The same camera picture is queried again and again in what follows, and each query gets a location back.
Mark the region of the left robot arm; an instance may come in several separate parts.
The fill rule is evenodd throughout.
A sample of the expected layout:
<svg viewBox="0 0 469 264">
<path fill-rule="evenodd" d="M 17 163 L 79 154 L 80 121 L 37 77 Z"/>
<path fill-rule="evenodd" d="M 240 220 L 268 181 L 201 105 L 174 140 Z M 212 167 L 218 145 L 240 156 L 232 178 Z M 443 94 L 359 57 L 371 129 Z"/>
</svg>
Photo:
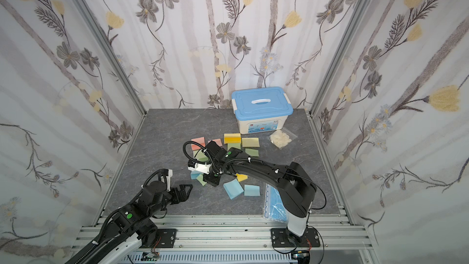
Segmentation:
<svg viewBox="0 0 469 264">
<path fill-rule="evenodd" d="M 145 184 L 131 202 L 113 211 L 98 235 L 67 262 L 69 264 L 116 264 L 139 249 L 173 248 L 177 229 L 161 229 L 152 221 L 156 213 L 167 211 L 189 199 L 192 185 L 168 187 L 165 180 Z"/>
</svg>

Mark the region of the pink memo pad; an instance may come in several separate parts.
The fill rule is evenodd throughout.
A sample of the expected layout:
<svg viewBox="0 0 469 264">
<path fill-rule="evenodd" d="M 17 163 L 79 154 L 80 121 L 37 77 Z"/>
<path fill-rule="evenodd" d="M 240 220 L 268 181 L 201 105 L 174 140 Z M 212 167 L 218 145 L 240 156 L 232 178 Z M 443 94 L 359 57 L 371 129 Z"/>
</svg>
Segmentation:
<svg viewBox="0 0 469 264">
<path fill-rule="evenodd" d="M 194 142 L 195 144 L 192 144 L 191 145 L 191 148 L 193 151 L 195 150 L 199 150 L 200 149 L 200 145 L 202 147 L 205 147 L 205 138 L 204 137 L 200 137 L 200 138 L 194 138 L 194 139 L 191 139 L 192 142 Z"/>
</svg>

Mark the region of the small green memo pad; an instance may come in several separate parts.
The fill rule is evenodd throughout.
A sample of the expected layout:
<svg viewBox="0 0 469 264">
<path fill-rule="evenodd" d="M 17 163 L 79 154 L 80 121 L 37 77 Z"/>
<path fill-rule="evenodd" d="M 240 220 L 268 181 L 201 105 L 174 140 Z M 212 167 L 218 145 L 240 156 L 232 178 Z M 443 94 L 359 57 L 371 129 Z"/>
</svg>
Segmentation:
<svg viewBox="0 0 469 264">
<path fill-rule="evenodd" d="M 207 182 L 204 181 L 204 176 L 203 174 L 200 174 L 199 176 L 197 176 L 196 180 L 202 185 L 202 186 L 205 186 L 207 184 Z"/>
</svg>

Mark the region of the torn blue memo page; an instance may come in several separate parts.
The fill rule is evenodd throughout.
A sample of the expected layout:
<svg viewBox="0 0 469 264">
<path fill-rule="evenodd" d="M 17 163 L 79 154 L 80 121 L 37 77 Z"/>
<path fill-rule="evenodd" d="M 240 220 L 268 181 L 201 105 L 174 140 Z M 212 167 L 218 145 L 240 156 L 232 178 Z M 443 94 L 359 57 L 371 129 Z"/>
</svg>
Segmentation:
<svg viewBox="0 0 469 264">
<path fill-rule="evenodd" d="M 260 193 L 260 186 L 257 185 L 245 185 L 244 186 L 244 195 L 247 197 L 259 197 Z"/>
</svg>

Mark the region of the torn green memo page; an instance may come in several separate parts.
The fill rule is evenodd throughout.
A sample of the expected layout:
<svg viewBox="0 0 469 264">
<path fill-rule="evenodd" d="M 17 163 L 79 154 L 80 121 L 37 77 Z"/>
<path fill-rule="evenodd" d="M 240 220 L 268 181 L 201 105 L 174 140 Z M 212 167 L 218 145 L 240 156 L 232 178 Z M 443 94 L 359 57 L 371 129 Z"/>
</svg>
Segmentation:
<svg viewBox="0 0 469 264">
<path fill-rule="evenodd" d="M 259 150 L 257 149 L 244 149 L 245 153 L 252 157 L 259 157 Z"/>
</svg>

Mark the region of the yellow memo pad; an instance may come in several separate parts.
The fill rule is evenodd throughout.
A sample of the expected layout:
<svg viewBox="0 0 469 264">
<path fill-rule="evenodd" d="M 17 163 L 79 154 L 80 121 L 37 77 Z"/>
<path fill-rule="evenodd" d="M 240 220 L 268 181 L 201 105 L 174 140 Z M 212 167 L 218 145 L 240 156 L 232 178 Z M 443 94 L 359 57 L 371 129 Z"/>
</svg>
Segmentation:
<svg viewBox="0 0 469 264">
<path fill-rule="evenodd" d="M 244 175 L 244 174 L 236 174 L 236 179 L 238 182 L 243 182 L 245 180 L 247 180 L 249 177 L 247 175 Z"/>
<path fill-rule="evenodd" d="M 242 140 L 240 133 L 225 133 L 224 143 L 225 144 L 240 144 Z"/>
</svg>

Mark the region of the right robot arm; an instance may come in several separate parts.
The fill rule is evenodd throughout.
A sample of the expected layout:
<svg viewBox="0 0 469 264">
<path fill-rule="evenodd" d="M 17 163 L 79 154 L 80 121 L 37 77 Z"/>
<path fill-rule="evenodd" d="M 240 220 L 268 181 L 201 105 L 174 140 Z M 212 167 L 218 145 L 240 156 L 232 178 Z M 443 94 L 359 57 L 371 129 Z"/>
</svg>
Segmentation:
<svg viewBox="0 0 469 264">
<path fill-rule="evenodd" d="M 300 164 L 269 163 L 237 148 L 225 150 L 213 141 L 202 149 L 202 153 L 210 166 L 208 173 L 203 175 L 204 182 L 217 187 L 223 175 L 242 174 L 271 185 L 278 191 L 287 212 L 287 235 L 292 240 L 300 240 L 305 235 L 317 187 Z"/>
</svg>

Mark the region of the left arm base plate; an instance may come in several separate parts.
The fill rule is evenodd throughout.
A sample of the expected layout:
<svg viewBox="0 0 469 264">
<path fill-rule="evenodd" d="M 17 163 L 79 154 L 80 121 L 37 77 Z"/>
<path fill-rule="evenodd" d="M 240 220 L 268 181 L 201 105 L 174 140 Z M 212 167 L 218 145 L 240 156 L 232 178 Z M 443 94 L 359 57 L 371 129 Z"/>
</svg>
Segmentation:
<svg viewBox="0 0 469 264">
<path fill-rule="evenodd" d="M 142 248 L 171 249 L 177 239 L 177 229 L 155 229 L 142 236 Z"/>
</svg>

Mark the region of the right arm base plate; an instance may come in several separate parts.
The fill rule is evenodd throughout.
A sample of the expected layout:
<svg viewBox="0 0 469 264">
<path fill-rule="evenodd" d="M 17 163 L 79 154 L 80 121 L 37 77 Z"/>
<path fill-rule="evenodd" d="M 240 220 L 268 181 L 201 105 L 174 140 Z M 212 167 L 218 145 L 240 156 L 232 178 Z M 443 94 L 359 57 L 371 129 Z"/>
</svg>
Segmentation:
<svg viewBox="0 0 469 264">
<path fill-rule="evenodd" d="M 287 228 L 270 230 L 273 248 L 319 248 L 322 246 L 318 231 L 307 227 L 302 236 L 297 236 Z"/>
</svg>

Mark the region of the torn yellow memo page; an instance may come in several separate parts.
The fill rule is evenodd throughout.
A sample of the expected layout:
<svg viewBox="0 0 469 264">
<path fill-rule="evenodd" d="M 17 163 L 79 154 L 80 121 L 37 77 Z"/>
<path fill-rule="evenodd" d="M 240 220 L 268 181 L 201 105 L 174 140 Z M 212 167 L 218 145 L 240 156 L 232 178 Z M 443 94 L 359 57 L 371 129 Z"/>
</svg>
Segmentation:
<svg viewBox="0 0 469 264">
<path fill-rule="evenodd" d="M 259 138 L 242 138 L 242 146 L 245 148 L 258 148 L 260 147 Z"/>
</svg>

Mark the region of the blue memo pad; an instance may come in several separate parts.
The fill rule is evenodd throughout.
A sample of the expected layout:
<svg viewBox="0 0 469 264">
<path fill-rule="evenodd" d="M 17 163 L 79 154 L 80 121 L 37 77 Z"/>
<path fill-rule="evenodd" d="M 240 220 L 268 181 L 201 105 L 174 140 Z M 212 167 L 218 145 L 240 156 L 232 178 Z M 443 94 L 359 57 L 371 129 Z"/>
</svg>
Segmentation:
<svg viewBox="0 0 469 264">
<path fill-rule="evenodd" d="M 233 200 L 244 194 L 244 189 L 237 179 L 224 183 L 224 189 L 230 200 Z"/>
<path fill-rule="evenodd" d="M 199 175 L 201 175 L 200 172 L 192 171 L 191 174 L 190 174 L 191 180 L 196 180 Z"/>
</svg>

